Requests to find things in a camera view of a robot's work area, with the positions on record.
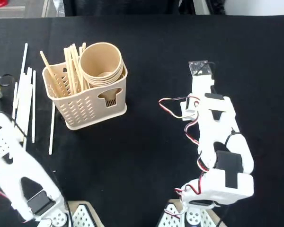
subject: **paper cup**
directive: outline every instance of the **paper cup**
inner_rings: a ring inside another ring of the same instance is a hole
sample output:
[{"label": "paper cup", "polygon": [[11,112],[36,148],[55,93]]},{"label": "paper cup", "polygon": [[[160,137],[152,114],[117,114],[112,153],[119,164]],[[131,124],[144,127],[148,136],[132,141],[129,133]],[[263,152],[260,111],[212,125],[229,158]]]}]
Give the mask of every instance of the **paper cup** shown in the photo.
[{"label": "paper cup", "polygon": [[111,83],[123,70],[120,51],[109,43],[96,43],[86,48],[79,65],[84,78],[91,84]]}]

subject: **utensil holder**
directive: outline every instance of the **utensil holder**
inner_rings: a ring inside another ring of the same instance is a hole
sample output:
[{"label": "utensil holder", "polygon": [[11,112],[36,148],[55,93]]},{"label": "utensil holder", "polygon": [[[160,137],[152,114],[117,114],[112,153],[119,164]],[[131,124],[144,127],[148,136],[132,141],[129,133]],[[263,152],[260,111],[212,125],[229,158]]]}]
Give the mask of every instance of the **utensil holder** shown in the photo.
[{"label": "utensil holder", "polygon": [[[57,96],[56,86],[53,84],[51,75],[45,67],[42,76],[46,93],[62,114],[66,126],[69,129],[81,129],[123,115],[126,112],[125,94],[127,68],[124,63],[121,77],[116,82],[107,86],[93,87],[84,91],[77,88],[77,93],[72,96],[69,96],[71,91],[67,72],[63,72],[66,69],[65,62],[50,65],[50,67],[62,91],[63,97]],[[110,90],[116,91],[115,98],[113,99],[111,99]]]}]

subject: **white chopstick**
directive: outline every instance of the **white chopstick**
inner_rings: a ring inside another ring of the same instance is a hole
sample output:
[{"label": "white chopstick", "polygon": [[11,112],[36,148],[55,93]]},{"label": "white chopstick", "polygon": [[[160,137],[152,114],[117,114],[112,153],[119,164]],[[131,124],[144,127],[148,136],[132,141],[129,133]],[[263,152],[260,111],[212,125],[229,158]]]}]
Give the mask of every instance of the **white chopstick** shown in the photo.
[{"label": "white chopstick", "polygon": [[53,128],[54,128],[54,124],[55,124],[55,104],[53,103],[51,134],[50,134],[50,139],[49,139],[49,150],[48,150],[49,155],[52,155],[52,153],[53,153]]},{"label": "white chopstick", "polygon": [[12,111],[12,115],[11,115],[11,117],[12,117],[14,120],[16,119],[17,90],[18,90],[18,82],[15,83],[14,98],[13,98],[13,111]]},{"label": "white chopstick", "polygon": [[36,134],[36,70],[33,71],[32,143],[35,143],[35,134]]},{"label": "white chopstick", "polygon": [[[20,82],[22,81],[21,77],[22,77],[22,75],[24,73],[25,61],[27,59],[27,48],[28,48],[28,44],[25,43],[24,52],[23,52],[23,58],[22,58],[22,65],[21,65],[21,72],[20,72],[20,79],[19,79],[19,87],[18,88],[22,87],[22,85],[20,86]],[[20,89],[17,90],[17,99],[16,99],[16,105],[15,105],[16,109],[18,108],[21,92],[22,91]]]}]

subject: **beige basket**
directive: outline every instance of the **beige basket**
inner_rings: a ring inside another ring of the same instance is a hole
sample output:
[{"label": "beige basket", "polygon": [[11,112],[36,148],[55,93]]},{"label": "beige basket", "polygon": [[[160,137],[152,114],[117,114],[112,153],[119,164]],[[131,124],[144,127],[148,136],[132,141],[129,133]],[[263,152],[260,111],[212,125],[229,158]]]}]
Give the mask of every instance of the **beige basket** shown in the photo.
[{"label": "beige basket", "polygon": [[[124,64],[121,77],[118,81],[107,86],[93,87],[83,92],[78,89],[77,94],[72,96],[68,96],[71,93],[70,86],[67,72],[63,72],[66,68],[65,62],[50,65],[50,67],[60,86],[63,97],[57,97],[55,86],[52,85],[53,81],[51,80],[51,75],[45,67],[42,75],[46,93],[62,114],[66,126],[69,129],[81,129],[123,115],[126,112],[125,93],[127,68]],[[115,98],[107,100],[106,97],[110,97],[110,93],[116,93]]]}]

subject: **plastic basket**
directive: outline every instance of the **plastic basket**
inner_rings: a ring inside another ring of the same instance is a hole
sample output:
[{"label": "plastic basket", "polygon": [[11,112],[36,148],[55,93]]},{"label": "plastic basket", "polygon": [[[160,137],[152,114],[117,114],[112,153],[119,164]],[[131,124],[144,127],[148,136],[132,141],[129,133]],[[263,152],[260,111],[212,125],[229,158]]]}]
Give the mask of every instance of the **plastic basket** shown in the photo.
[{"label": "plastic basket", "polygon": [[[45,67],[42,76],[46,93],[62,114],[69,129],[81,129],[123,115],[126,112],[125,94],[127,68],[124,63],[121,77],[116,82],[107,86],[93,87],[82,92],[80,91],[80,88],[78,88],[77,94],[72,96],[68,96],[71,93],[70,86],[67,72],[63,72],[66,69],[65,62],[50,65],[50,67],[62,91],[63,97],[57,96],[55,86],[52,84],[53,80],[51,80],[51,75]],[[115,98],[107,100],[104,94],[112,92],[116,92]]]}]

